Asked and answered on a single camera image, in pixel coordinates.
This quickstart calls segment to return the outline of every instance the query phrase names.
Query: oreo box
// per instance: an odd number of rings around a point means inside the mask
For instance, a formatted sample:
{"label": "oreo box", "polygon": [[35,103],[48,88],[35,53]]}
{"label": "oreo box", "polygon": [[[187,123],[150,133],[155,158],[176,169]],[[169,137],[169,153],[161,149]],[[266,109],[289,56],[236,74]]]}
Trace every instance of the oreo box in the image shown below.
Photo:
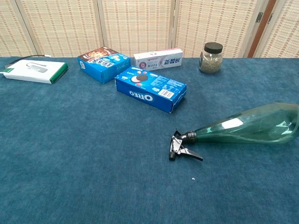
{"label": "oreo box", "polygon": [[81,70],[100,83],[112,80],[131,66],[129,57],[107,47],[98,48],[77,57]]}
{"label": "oreo box", "polygon": [[168,113],[187,91],[184,83],[133,66],[115,77],[115,85],[117,91]]}

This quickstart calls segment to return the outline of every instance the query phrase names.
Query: barcode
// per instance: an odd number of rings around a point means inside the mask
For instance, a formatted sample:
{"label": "barcode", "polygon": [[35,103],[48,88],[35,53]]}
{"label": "barcode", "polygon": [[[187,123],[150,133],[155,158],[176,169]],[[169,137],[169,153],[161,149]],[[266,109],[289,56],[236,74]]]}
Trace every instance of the barcode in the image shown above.
{"label": "barcode", "polygon": [[164,89],[162,89],[162,90],[158,93],[158,95],[170,99],[170,98],[174,95],[174,93],[173,93],[173,92],[170,92],[170,91],[168,91],[168,90],[164,90]]}

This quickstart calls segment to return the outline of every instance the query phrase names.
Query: table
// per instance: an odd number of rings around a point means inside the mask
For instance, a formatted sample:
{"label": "table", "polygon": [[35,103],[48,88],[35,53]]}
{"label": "table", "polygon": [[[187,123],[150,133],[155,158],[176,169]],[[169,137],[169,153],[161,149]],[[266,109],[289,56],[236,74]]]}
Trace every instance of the table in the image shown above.
{"label": "table", "polygon": [[[0,68],[15,58],[0,58]],[[167,114],[100,84],[75,58],[57,83],[0,75],[0,223],[295,223],[299,138],[284,145],[189,145],[171,136],[270,102],[299,103],[299,59],[198,58],[156,73],[187,84]]]}

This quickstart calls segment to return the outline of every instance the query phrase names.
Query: oreo logo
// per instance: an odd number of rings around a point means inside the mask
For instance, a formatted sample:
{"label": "oreo logo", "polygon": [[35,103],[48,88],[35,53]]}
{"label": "oreo logo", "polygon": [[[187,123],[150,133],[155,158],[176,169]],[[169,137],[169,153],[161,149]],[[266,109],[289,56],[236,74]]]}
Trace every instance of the oreo logo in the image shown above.
{"label": "oreo logo", "polygon": [[143,99],[146,101],[153,101],[154,98],[149,95],[149,94],[142,94],[142,93],[138,93],[138,92],[133,92],[133,91],[129,91],[130,95],[139,99]]}

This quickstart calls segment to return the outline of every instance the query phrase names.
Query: jar lid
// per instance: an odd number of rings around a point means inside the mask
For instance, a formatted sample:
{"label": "jar lid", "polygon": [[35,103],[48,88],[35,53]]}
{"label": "jar lid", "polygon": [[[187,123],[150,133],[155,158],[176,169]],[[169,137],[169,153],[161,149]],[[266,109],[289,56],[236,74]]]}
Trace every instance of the jar lid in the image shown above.
{"label": "jar lid", "polygon": [[209,42],[205,44],[205,51],[211,54],[219,54],[222,52],[222,44],[216,42]]}

